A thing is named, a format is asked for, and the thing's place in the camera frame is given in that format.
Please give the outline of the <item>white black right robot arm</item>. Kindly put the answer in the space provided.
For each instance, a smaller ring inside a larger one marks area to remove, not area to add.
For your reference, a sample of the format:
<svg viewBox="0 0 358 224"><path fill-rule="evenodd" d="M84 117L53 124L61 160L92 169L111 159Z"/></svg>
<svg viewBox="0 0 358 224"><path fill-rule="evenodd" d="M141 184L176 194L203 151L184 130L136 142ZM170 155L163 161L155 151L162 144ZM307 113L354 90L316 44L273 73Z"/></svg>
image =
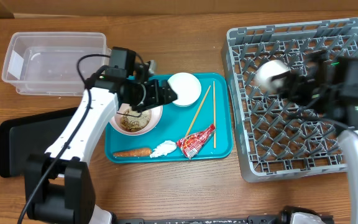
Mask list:
<svg viewBox="0 0 358 224"><path fill-rule="evenodd" d="M283 74L278 92L315 116L293 114L306 121L325 121L336 128L337 142L342 149L349 181L351 222L358 223L358 58L337 57L319 50L306 56L312 63L311 73L303 77L296 72Z"/></svg>

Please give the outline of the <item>white cup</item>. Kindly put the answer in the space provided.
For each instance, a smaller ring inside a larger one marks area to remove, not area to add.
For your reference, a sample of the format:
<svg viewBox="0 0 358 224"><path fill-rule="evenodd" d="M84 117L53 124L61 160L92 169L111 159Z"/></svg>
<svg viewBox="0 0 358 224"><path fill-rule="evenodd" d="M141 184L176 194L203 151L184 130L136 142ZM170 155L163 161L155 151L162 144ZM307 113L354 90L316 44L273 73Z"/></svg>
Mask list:
<svg viewBox="0 0 358 224"><path fill-rule="evenodd" d="M254 77L254 82L261 90L276 93L283 86L284 78L273 79L277 75L289 72L290 68L281 60L271 60L260 66Z"/></svg>

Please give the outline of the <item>red snack wrapper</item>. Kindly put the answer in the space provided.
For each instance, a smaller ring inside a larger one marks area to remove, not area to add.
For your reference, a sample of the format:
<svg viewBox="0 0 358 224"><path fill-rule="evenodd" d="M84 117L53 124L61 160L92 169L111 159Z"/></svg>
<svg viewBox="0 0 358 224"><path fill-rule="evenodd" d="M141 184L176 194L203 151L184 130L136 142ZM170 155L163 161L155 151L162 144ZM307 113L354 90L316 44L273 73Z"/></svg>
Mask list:
<svg viewBox="0 0 358 224"><path fill-rule="evenodd" d="M215 125L211 124L204 131L193 133L191 135L179 139L176 142L176 145L177 147L180 148L181 152L186 158L192 159L200 152L203 146L209 141L211 136L214 134L215 130L216 130Z"/></svg>

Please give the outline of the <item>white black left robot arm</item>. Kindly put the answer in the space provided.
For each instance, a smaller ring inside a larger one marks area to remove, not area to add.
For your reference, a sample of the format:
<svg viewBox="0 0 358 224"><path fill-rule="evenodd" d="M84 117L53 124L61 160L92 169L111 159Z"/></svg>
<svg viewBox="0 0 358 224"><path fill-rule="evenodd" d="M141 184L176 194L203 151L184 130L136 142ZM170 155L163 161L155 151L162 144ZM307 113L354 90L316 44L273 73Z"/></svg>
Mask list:
<svg viewBox="0 0 358 224"><path fill-rule="evenodd" d="M136 112L167 105L177 94L167 81L117 81L94 74L85 80L81 103L44 154L28 157L24 170L24 217L47 223L114 223L113 213L96 205L88 165L103 130L122 103Z"/></svg>

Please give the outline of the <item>white tissue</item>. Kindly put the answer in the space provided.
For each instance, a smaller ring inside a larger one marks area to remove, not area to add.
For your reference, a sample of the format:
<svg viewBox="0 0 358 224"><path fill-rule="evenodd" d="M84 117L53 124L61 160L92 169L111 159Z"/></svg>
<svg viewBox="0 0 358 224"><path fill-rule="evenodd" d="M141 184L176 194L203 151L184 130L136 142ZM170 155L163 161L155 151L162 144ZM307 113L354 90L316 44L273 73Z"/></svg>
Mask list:
<svg viewBox="0 0 358 224"><path fill-rule="evenodd" d="M164 141L163 143L159 144L155 149L152 150L150 154L150 158L156 158L160 156L167 156L168 154L175 151L177 145L175 142L168 140Z"/></svg>

